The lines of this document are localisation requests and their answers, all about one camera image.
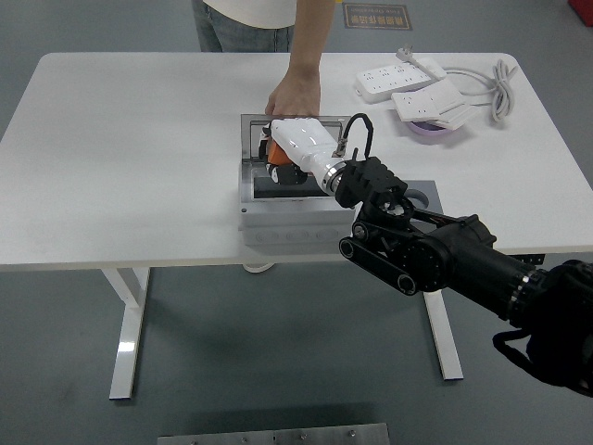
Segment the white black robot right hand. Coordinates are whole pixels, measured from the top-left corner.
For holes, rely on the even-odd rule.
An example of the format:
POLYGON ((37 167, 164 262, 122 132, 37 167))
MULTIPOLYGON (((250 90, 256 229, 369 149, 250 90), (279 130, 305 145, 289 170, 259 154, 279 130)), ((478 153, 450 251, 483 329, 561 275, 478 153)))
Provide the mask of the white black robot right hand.
POLYGON ((345 149, 314 118, 277 119, 263 127, 259 156, 271 179, 280 185, 304 184, 313 177, 332 195, 345 168, 345 149))

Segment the person's left hand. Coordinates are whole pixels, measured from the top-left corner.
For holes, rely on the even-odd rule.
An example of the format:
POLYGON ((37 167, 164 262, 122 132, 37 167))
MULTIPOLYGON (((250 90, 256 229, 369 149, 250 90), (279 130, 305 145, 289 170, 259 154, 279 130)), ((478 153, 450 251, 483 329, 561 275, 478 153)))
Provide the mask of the person's left hand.
POLYGON ((289 69, 271 92, 264 112, 270 116, 313 117, 319 114, 320 104, 319 71, 289 69))

